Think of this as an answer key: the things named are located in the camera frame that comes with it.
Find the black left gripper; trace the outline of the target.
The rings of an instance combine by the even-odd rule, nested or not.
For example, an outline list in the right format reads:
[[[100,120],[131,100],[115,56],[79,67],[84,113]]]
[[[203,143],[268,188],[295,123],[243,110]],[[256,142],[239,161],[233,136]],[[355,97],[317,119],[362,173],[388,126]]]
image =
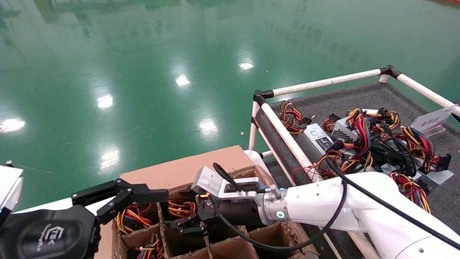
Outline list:
[[[115,179],[75,193],[70,208],[11,214],[1,227],[0,257],[92,259],[101,239],[99,223],[109,223],[134,202],[167,202],[168,197],[166,189],[151,190],[145,183]],[[84,208],[108,198],[96,217]]]

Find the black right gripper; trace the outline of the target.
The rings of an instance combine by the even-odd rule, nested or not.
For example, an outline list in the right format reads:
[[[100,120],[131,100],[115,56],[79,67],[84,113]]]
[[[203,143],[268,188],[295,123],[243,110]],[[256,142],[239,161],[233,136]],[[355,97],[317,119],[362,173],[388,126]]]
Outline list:
[[[166,226],[178,233],[189,236],[208,236],[208,223],[203,220],[214,217],[213,203],[218,211],[232,225],[245,225],[251,228],[266,226],[259,215],[258,206],[253,200],[217,200],[212,202],[209,193],[190,188],[179,191],[183,199],[180,214],[186,218],[167,220]]]

